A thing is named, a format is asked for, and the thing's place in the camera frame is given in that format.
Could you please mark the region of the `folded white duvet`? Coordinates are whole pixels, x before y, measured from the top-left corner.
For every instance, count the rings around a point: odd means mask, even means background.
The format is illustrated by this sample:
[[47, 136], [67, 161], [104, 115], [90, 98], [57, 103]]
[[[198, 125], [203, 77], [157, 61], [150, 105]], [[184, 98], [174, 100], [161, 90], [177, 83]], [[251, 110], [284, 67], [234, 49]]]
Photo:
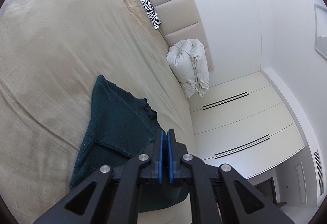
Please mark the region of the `folded white duvet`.
[[187, 98], [204, 96], [209, 90], [209, 70], [205, 47], [197, 39], [180, 40], [166, 55], [169, 67]]

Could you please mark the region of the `beige padded headboard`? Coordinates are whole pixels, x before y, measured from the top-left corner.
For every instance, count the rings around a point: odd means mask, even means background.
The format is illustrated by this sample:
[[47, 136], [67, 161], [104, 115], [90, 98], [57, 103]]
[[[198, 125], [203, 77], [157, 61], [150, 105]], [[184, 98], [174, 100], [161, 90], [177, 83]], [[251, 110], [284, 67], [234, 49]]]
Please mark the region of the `beige padded headboard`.
[[208, 70], [214, 69], [207, 37], [194, 0], [151, 0], [161, 25], [159, 30], [168, 46], [180, 40], [197, 39], [205, 47]]

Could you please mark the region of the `zebra print pillow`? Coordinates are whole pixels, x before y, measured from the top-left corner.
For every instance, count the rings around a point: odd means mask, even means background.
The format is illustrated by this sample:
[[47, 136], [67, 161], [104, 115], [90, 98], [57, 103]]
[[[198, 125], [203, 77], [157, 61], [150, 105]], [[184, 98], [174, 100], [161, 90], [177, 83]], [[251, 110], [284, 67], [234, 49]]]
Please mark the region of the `zebra print pillow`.
[[151, 21], [151, 24], [155, 30], [158, 30], [161, 25], [161, 19], [157, 13], [155, 7], [152, 4], [151, 0], [139, 0], [142, 4], [148, 18]]

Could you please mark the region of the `dark teal knit sweater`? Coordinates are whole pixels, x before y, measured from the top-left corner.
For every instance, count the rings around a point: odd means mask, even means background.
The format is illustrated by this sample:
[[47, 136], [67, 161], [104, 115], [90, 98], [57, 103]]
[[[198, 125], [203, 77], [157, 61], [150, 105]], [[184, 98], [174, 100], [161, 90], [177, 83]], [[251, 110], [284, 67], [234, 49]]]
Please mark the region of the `dark teal knit sweater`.
[[91, 96], [91, 115], [78, 152], [69, 188], [73, 190], [103, 165], [125, 165], [154, 142], [161, 127], [145, 98], [98, 75]]

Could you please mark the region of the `beige bed with sheet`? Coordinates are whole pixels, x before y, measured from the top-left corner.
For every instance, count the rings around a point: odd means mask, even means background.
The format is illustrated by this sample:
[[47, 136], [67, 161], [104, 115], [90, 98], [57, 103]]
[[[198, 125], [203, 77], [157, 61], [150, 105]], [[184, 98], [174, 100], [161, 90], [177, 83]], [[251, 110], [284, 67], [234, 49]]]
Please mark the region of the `beige bed with sheet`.
[[6, 0], [1, 7], [1, 197], [19, 223], [63, 198], [103, 75], [146, 98], [195, 153], [168, 44], [139, 0]]

